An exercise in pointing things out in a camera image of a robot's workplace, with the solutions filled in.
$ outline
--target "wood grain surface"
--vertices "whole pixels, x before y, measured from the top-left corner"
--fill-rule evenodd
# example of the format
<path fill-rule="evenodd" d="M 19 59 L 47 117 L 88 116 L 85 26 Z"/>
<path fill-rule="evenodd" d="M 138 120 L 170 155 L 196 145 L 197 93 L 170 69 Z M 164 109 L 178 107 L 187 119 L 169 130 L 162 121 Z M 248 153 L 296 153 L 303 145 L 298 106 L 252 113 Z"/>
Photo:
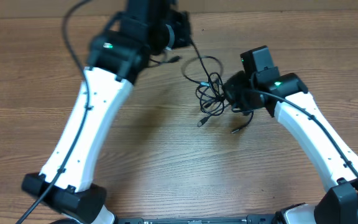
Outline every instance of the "wood grain surface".
<path fill-rule="evenodd" d="M 63 17 L 79 0 L 0 0 L 0 19 Z M 180 0 L 181 11 L 252 12 L 358 9 L 358 0 Z M 127 0 L 92 0 L 76 12 L 79 16 L 108 16 L 125 9 Z"/>
<path fill-rule="evenodd" d="M 70 34 L 81 58 L 107 17 L 76 17 Z M 0 223 L 14 223 L 34 201 L 23 176 L 38 172 L 74 105 L 80 76 L 60 35 L 60 19 L 0 20 Z M 321 111 L 358 153 L 358 11 L 192 15 L 202 54 L 220 58 L 223 79 L 241 70 L 239 54 L 268 45 L 282 74 L 295 72 Z M 193 49 L 170 52 L 184 60 Z M 114 121 L 94 182 L 120 217 L 233 217 L 318 203 L 321 181 L 298 143 L 265 110 L 248 128 L 230 112 L 204 117 L 182 62 L 140 74 Z M 212 71 L 216 65 L 206 62 Z M 190 68 L 205 80 L 199 65 Z M 62 216 L 41 205 L 27 223 Z"/>

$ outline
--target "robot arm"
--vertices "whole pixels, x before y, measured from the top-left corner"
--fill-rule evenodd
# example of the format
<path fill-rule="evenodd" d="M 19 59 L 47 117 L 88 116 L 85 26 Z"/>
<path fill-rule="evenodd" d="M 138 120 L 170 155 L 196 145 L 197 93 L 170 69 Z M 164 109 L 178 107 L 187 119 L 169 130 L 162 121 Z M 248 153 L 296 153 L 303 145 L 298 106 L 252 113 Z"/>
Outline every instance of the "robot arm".
<path fill-rule="evenodd" d="M 53 154 L 39 173 L 27 174 L 22 183 L 22 189 L 35 197 L 39 197 L 49 186 L 73 142 L 84 113 L 85 92 L 89 91 L 91 110 L 88 112 L 83 132 L 64 167 L 64 173 L 44 198 L 44 203 L 49 207 L 80 223 L 116 223 L 116 217 L 104 206 L 106 190 L 92 184 L 94 168 L 104 139 L 116 113 L 131 93 L 137 75 L 148 66 L 150 55 L 160 54 L 165 47 L 174 49 L 190 44 L 187 14 L 170 10 L 169 2 L 129 0 L 127 11 L 121 18 L 120 31 L 105 29 L 95 37 L 91 43 L 89 67 L 85 68 L 89 89 L 86 89 L 84 83 L 81 85 L 73 112 Z M 352 161 L 357 172 L 358 156 L 325 120 L 301 80 L 295 74 L 280 76 L 266 47 L 246 52 L 241 57 L 246 72 L 234 75 L 223 86 L 227 101 L 243 111 L 266 107 L 299 141 L 316 167 L 328 195 L 331 197 L 334 194 L 337 201 L 348 198 L 349 195 L 352 197 L 352 200 L 347 200 L 348 204 L 342 205 L 338 202 L 338 206 L 345 206 L 347 209 L 340 210 L 339 214 L 353 215 L 350 220 L 355 213 L 358 216 L 357 193 L 350 183 L 356 181 L 356 176 L 344 165 L 321 128 L 284 101 L 272 100 L 255 93 L 244 96 L 238 89 L 256 87 L 305 108 L 324 125 L 341 151 Z M 330 193 L 338 187 L 347 187 L 346 195 Z M 327 210 L 326 201 L 323 199 L 322 205 L 319 204 L 316 208 L 305 205 L 289 209 L 283 212 L 281 222 L 335 223 L 317 221 L 327 220 L 324 215 Z M 328 217 L 335 217 L 336 213 L 333 214 L 329 213 Z"/>
<path fill-rule="evenodd" d="M 91 45 L 85 77 L 73 112 L 56 149 L 40 173 L 27 174 L 22 189 L 40 197 L 57 212 L 80 223 L 112 224 L 114 215 L 104 206 L 106 190 L 92 184 L 96 161 L 114 116 L 129 96 L 138 74 L 148 67 L 151 55 L 164 49 L 190 44 L 190 23 L 186 12 L 171 9 L 171 0 L 128 0 L 125 13 L 114 16 Z M 119 31 L 109 30 L 120 19 Z M 83 131 L 68 158 L 90 93 L 88 116 Z M 57 170 L 63 173 L 55 184 Z"/>
<path fill-rule="evenodd" d="M 84 129 L 71 154 L 65 172 L 61 174 L 56 186 L 67 189 L 69 186 L 75 192 L 88 190 L 93 181 L 93 173 L 104 139 L 110 125 L 121 105 L 132 91 L 133 84 L 128 80 L 117 82 L 117 76 L 100 68 L 89 70 L 85 68 L 91 93 L 91 111 L 85 121 Z M 45 175 L 45 181 L 51 182 L 56 170 L 64 160 L 70 144 L 73 142 L 76 130 L 80 125 L 86 101 L 86 87 L 83 83 L 77 101 L 68 119 L 66 128 L 47 163 L 39 175 Z"/>
<path fill-rule="evenodd" d="M 352 161 L 353 166 L 358 171 L 357 154 L 346 145 L 328 123 L 314 102 L 313 96 L 310 93 L 305 94 L 299 92 L 287 96 L 286 99 L 315 115 L 317 120 L 329 131 L 342 152 Z M 356 179 L 356 176 L 344 164 L 343 159 L 337 150 L 335 150 L 327 135 L 325 135 L 323 130 L 321 130 L 314 121 L 310 120 L 309 117 L 285 102 L 277 102 L 274 115 L 275 119 L 286 127 L 299 142 L 316 168 L 326 192 L 331 187 L 337 186 L 339 184 L 338 182 L 342 179 L 346 181 Z"/>

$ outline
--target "green led light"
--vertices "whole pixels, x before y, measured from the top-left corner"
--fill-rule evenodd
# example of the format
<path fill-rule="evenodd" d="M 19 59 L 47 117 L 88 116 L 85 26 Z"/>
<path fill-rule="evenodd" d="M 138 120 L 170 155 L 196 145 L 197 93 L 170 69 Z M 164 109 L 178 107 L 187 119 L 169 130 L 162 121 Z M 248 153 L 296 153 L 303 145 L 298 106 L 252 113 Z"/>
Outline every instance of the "green led light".
<path fill-rule="evenodd" d="M 107 48 L 107 49 L 112 49 L 114 46 L 112 44 L 110 44 L 110 43 L 104 43 L 103 47 Z"/>

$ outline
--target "black cable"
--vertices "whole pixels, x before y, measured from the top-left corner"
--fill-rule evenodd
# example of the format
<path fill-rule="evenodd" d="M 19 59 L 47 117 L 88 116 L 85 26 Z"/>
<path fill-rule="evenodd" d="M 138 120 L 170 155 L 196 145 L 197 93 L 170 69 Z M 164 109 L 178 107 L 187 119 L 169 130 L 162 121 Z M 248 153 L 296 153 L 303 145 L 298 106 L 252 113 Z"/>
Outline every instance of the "black cable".
<path fill-rule="evenodd" d="M 154 60 L 154 59 L 151 59 L 151 58 L 150 58 L 149 60 L 150 60 L 151 62 L 156 63 L 156 64 L 155 64 L 155 65 L 149 65 L 148 68 L 155 68 L 155 67 L 161 66 L 161 65 L 166 64 L 166 63 L 175 63 L 175 62 L 178 62 L 178 61 L 181 59 L 181 56 L 174 56 L 174 57 L 172 57 L 172 58 L 170 58 L 170 59 L 168 60 L 167 51 L 164 50 L 162 53 L 164 54 L 164 57 L 163 57 L 162 61 L 159 62 L 159 61 L 157 61 L 157 60 Z"/>
<path fill-rule="evenodd" d="M 207 120 L 212 117 L 212 116 L 219 116 L 221 114 L 223 114 L 224 109 L 227 108 L 229 106 L 229 104 L 225 105 L 224 104 L 224 100 L 226 99 L 224 96 L 224 93 L 222 91 L 222 86 L 223 86 L 223 81 L 221 78 L 221 74 L 223 74 L 223 64 L 222 62 L 217 59 L 216 57 L 212 57 L 212 56 L 201 56 L 200 52 L 197 49 L 197 46 L 194 44 L 193 40 L 191 40 L 190 44 L 193 46 L 194 50 L 196 51 L 197 57 L 194 57 L 188 61 L 186 61 L 182 67 L 181 67 L 181 73 L 182 75 L 189 81 L 198 84 L 198 87 L 196 88 L 196 97 L 199 99 L 200 101 L 200 110 L 203 113 L 206 113 L 207 116 L 204 117 L 201 121 L 199 121 L 198 123 L 198 127 L 201 127 L 202 125 L 205 124 L 205 122 L 207 122 Z M 215 62 L 218 63 L 219 67 L 220 67 L 220 71 L 218 72 L 212 72 L 209 73 L 204 65 L 203 59 L 207 59 L 210 58 L 212 60 L 214 60 Z M 192 78 L 189 78 L 188 75 L 186 74 L 186 69 L 187 67 L 195 62 L 199 60 L 201 63 L 201 66 L 208 78 L 207 82 L 202 82 L 202 81 L 198 81 L 198 80 L 194 80 Z M 212 95 L 207 94 L 206 92 L 208 90 L 212 91 Z"/>
<path fill-rule="evenodd" d="M 245 128 L 246 126 L 248 126 L 249 123 L 251 123 L 252 118 L 254 118 L 254 111 L 251 111 L 250 113 L 251 113 L 251 117 L 249 118 L 249 120 L 245 124 L 243 124 L 242 126 L 239 126 L 238 128 L 233 129 L 233 131 L 231 131 L 232 134 L 241 131 L 241 129 Z"/>
<path fill-rule="evenodd" d="M 320 121 L 317 120 L 317 118 L 310 114 L 309 112 L 307 112 L 307 110 L 301 108 L 300 106 L 292 103 L 289 100 L 286 100 L 282 97 L 273 95 L 271 93 L 267 93 L 264 91 L 259 91 L 259 90 L 250 90 L 250 89 L 245 89 L 244 91 L 248 91 L 248 92 L 253 92 L 253 93 L 259 93 L 265 96 L 269 96 L 272 98 L 275 98 L 277 100 L 283 101 L 288 103 L 289 105 L 291 105 L 292 107 L 296 108 L 297 110 L 301 111 L 302 113 L 304 113 L 305 115 L 307 115 L 307 117 L 309 117 L 310 120 L 313 120 L 320 128 L 321 130 L 324 132 L 325 135 L 327 135 L 328 139 L 331 141 L 331 143 L 333 144 L 333 146 L 335 147 L 335 149 L 337 150 L 337 152 L 339 153 L 339 155 L 341 156 L 341 158 L 343 159 L 343 161 L 345 162 L 345 164 L 350 168 L 350 170 L 353 172 L 353 174 L 358 178 L 358 171 L 354 168 L 352 161 L 350 161 L 345 154 L 342 152 L 341 148 L 338 146 L 338 144 L 336 143 L 336 141 L 334 140 L 334 138 L 331 136 L 331 134 L 328 132 L 328 130 L 324 127 L 323 124 L 320 123 Z"/>
<path fill-rule="evenodd" d="M 79 3 L 77 3 L 76 5 L 74 5 L 64 16 L 63 18 L 63 22 L 62 22 L 62 36 L 63 36 L 63 40 L 64 43 L 71 55 L 71 57 L 73 58 L 76 66 L 78 67 L 78 69 L 81 72 L 81 75 L 84 79 L 85 82 L 85 86 L 86 86 L 86 104 L 85 104 L 85 112 L 84 112 L 84 116 L 83 119 L 81 121 L 80 127 L 78 128 L 77 134 L 73 140 L 73 143 L 70 146 L 70 149 L 67 152 L 67 155 L 65 156 L 60 168 L 57 170 L 57 173 L 55 175 L 55 177 L 53 178 L 53 180 L 51 181 L 51 183 L 49 183 L 49 186 L 47 187 L 47 189 L 45 189 L 45 191 L 42 193 L 42 195 L 31 205 L 31 207 L 29 209 L 27 209 L 27 211 L 20 217 L 20 219 L 16 222 L 16 224 L 20 224 L 22 223 L 29 215 L 30 213 L 37 207 L 37 205 L 48 195 L 48 193 L 50 192 L 50 190 L 52 189 L 52 187 L 55 185 L 55 183 L 57 182 L 58 178 L 60 177 L 60 175 L 62 173 L 65 172 L 65 166 L 66 163 L 68 161 L 68 159 L 70 158 L 71 153 L 74 150 L 74 147 L 78 141 L 78 138 L 80 137 L 80 134 L 82 132 L 82 129 L 84 127 L 85 121 L 86 121 L 86 117 L 88 115 L 88 111 L 90 110 L 90 92 L 89 92 L 89 83 L 88 83 L 88 79 L 86 78 L 85 72 L 84 72 L 84 66 L 82 66 L 81 61 L 79 60 L 79 58 L 76 56 L 76 53 L 74 52 L 70 41 L 68 39 L 68 33 L 67 33 L 67 25 L 68 25 L 68 21 L 69 18 L 71 17 L 71 15 L 81 6 L 85 5 L 86 3 L 90 2 L 91 0 L 83 0 Z"/>
<path fill-rule="evenodd" d="M 110 20 L 107 22 L 106 25 L 104 25 L 103 31 L 108 31 L 111 29 L 111 27 L 114 25 L 114 23 L 117 22 L 117 20 L 122 18 L 123 12 L 117 12 L 115 15 L 110 17 Z"/>

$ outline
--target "coiled black cable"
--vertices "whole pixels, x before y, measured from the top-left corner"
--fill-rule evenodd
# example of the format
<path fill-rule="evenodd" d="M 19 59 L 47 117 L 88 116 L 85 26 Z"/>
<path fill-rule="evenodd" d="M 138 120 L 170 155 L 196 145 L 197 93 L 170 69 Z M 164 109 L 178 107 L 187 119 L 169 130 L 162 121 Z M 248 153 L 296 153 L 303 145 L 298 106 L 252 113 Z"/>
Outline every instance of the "coiled black cable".
<path fill-rule="evenodd" d="M 181 67 L 181 74 L 189 81 L 198 84 L 198 87 L 196 88 L 195 91 L 195 95 L 197 97 L 197 99 L 200 102 L 200 110 L 203 113 L 206 113 L 207 116 L 205 116 L 203 119 L 201 119 L 197 126 L 201 127 L 202 125 L 204 125 L 212 116 L 219 116 L 222 115 L 224 110 L 230 105 L 229 103 L 225 104 L 224 101 L 226 99 L 226 97 L 224 96 L 224 90 L 223 90 L 223 81 L 221 78 L 221 75 L 223 74 L 223 64 L 222 62 L 217 59 L 216 57 L 213 56 L 207 56 L 207 55 L 203 55 L 201 56 L 197 46 L 195 45 L 195 43 L 193 42 L 193 40 L 191 40 L 190 44 L 193 46 L 194 50 L 196 51 L 197 57 L 191 58 L 188 61 L 186 61 L 182 67 Z M 218 72 L 212 72 L 209 73 L 204 65 L 203 59 L 212 59 L 214 60 L 220 67 L 219 69 L 219 73 Z M 202 82 L 202 81 L 197 81 L 194 80 L 192 78 L 189 78 L 189 76 L 186 74 L 186 69 L 187 67 L 195 62 L 199 60 L 201 63 L 201 66 L 208 78 L 207 82 Z M 211 90 L 212 95 L 207 94 L 207 91 Z M 254 117 L 254 112 L 253 111 L 241 111 L 241 110 L 237 110 L 234 111 L 234 107 L 232 107 L 232 111 L 235 113 L 250 113 L 251 116 L 248 120 L 248 122 L 246 122 L 246 124 L 243 124 L 242 126 L 234 129 L 232 131 L 232 133 L 236 133 L 238 131 L 240 131 L 242 128 L 248 126 L 248 124 L 252 121 L 252 118 Z"/>

